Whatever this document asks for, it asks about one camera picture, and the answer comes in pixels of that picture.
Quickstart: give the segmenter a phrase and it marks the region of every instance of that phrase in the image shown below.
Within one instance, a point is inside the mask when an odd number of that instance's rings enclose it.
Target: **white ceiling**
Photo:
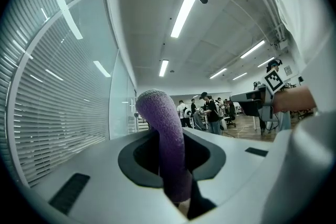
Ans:
[[[265,0],[209,0],[206,5],[196,1],[176,39],[170,34],[183,0],[122,0],[128,51],[138,84],[218,86],[256,68],[275,55],[269,42],[245,59],[239,56],[262,39],[277,40],[275,26],[281,21],[273,1],[266,0],[269,6]],[[164,78],[159,77],[162,59],[170,61]],[[224,76],[210,81],[223,67],[228,68]]]

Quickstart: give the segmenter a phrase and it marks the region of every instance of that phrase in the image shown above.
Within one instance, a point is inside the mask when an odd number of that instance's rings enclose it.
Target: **purple fuzzy object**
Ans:
[[[159,164],[164,192],[172,202],[188,200],[192,175],[185,167],[182,126],[173,100],[165,92],[153,89],[139,96],[136,107],[160,134]]]

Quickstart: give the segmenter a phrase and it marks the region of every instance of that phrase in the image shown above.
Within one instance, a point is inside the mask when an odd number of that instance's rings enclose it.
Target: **black t-shirt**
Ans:
[[[219,117],[216,113],[217,109],[216,109],[215,101],[209,100],[209,102],[205,102],[205,107],[206,107],[206,110],[208,109],[211,110],[211,112],[208,114],[208,121],[209,122],[218,121]]]
[[[196,105],[195,104],[191,104],[191,113],[194,114],[196,111]]]

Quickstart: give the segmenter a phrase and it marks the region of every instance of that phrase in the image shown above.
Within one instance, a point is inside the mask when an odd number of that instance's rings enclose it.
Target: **forearm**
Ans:
[[[279,111],[297,111],[316,107],[313,96],[307,86],[287,89],[274,95],[274,113]]]

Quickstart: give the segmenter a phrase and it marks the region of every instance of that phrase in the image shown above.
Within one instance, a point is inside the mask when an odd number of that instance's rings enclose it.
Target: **floor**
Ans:
[[[295,128],[298,122],[299,119],[297,116],[291,119],[292,129]],[[259,119],[256,119],[257,130],[254,130],[253,118],[251,116],[237,115],[234,123],[236,123],[236,127],[232,125],[228,126],[227,131],[223,131],[224,136],[269,142],[272,142],[276,137],[275,130],[272,130],[270,133],[266,130],[265,134],[261,136]]]

